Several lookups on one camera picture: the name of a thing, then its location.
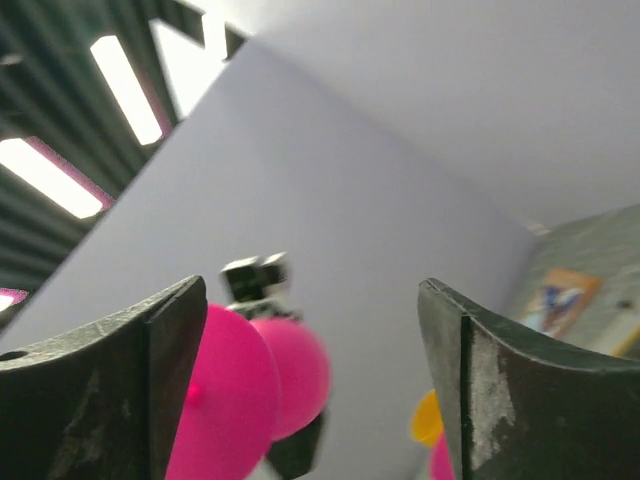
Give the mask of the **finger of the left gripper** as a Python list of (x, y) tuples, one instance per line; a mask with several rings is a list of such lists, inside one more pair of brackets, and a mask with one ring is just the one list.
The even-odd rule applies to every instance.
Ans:
[(272, 444), (266, 462), (278, 479), (297, 479), (314, 469), (328, 419), (329, 409), (325, 407), (306, 427)]

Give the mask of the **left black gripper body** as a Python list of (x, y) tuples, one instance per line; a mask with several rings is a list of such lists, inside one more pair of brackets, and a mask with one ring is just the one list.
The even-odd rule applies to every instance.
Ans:
[(286, 252), (234, 260), (222, 268), (219, 277), (230, 297), (227, 308), (247, 320), (303, 319), (302, 312), (289, 302), (290, 268)]

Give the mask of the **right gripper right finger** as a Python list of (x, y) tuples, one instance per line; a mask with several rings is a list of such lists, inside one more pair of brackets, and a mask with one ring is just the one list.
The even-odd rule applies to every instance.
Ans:
[(419, 287), (427, 362), (458, 479), (635, 479), (639, 364)]

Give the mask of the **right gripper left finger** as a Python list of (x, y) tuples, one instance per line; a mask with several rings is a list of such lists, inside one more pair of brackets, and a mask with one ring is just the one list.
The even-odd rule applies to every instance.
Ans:
[(2, 354), (2, 478), (164, 478), (206, 311), (191, 276)]

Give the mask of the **pink wine glass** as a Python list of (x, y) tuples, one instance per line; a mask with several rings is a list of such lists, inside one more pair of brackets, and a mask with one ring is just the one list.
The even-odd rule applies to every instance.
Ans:
[(329, 354), (312, 329), (209, 305), (167, 478), (247, 478), (274, 442), (321, 413), (330, 390)]
[(428, 463), (428, 478), (430, 480), (455, 480), (444, 433), (439, 436), (431, 451)]

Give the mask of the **yellow wine glass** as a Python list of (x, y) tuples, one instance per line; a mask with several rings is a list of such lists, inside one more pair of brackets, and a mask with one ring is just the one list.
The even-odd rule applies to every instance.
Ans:
[(444, 432), (443, 420), (435, 390), (428, 392), (417, 404), (409, 423), (411, 439), (433, 448)]

